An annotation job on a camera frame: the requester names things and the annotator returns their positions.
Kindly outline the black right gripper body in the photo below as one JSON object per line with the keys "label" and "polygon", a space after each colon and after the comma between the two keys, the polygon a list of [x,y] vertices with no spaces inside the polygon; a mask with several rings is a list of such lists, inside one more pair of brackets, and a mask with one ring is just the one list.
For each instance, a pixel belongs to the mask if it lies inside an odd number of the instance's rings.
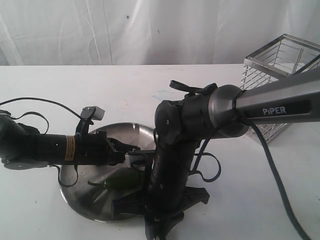
{"label": "black right gripper body", "polygon": [[152,200],[145,190],[137,190],[112,201],[112,213],[144,217],[146,237],[166,237],[184,219],[184,211],[198,203],[207,204],[210,195],[205,188],[186,186],[177,206],[172,201]]}

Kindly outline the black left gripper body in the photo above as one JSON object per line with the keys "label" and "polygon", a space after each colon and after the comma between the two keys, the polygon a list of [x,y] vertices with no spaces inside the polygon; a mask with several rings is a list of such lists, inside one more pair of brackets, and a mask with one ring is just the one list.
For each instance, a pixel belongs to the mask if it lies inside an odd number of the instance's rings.
{"label": "black left gripper body", "polygon": [[75,165],[112,165],[115,163],[113,153],[111,142],[107,138],[107,132],[104,130],[75,135],[75,153],[73,157]]}

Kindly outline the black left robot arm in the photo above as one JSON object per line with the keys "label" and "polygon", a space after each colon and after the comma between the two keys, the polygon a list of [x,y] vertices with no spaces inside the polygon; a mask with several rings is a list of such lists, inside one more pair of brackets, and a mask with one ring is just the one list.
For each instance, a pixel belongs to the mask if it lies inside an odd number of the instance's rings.
{"label": "black left robot arm", "polygon": [[89,133],[94,114],[82,116],[74,135],[40,133],[35,127],[18,123],[8,111],[0,112],[0,159],[10,170],[48,166],[117,165],[136,145],[108,137],[99,130]]}

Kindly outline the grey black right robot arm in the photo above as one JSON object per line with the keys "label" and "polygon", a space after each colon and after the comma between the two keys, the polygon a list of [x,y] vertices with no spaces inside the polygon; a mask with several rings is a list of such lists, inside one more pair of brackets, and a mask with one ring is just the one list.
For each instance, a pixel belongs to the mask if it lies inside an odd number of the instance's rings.
{"label": "grey black right robot arm", "polygon": [[142,215],[149,240],[165,239],[185,210],[210,198],[204,188],[188,187],[188,177],[211,139],[237,138],[261,124],[317,122],[320,70],[298,72],[253,89],[235,85],[192,88],[172,81],[184,99],[156,108],[155,153],[145,162],[143,188],[112,202],[114,214]]}

